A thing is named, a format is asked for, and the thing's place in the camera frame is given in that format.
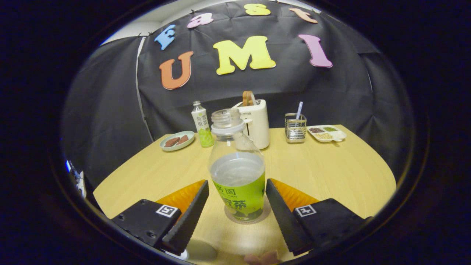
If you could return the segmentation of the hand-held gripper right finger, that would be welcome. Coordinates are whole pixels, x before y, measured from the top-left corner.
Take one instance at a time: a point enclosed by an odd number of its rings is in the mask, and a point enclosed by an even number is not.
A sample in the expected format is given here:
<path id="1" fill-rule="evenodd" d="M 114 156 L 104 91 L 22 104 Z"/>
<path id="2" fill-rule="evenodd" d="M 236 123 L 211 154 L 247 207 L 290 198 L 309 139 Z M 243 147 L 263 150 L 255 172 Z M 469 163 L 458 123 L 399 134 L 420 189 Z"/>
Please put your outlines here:
<path id="1" fill-rule="evenodd" d="M 318 253 L 332 247 L 370 220 L 333 198 L 317 200 L 273 178 L 266 181 L 266 195 L 293 255 Z"/>

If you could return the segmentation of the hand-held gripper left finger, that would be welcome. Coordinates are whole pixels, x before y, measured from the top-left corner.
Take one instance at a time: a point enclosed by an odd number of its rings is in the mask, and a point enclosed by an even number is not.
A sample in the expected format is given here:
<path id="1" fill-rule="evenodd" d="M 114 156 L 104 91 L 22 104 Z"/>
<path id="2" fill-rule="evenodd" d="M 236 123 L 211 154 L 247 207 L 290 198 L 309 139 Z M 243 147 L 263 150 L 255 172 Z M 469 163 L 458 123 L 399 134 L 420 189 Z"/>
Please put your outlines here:
<path id="1" fill-rule="evenodd" d="M 200 180 L 155 202 L 138 200 L 111 220 L 147 245 L 180 255 L 195 231 L 208 196 L 208 181 Z"/>

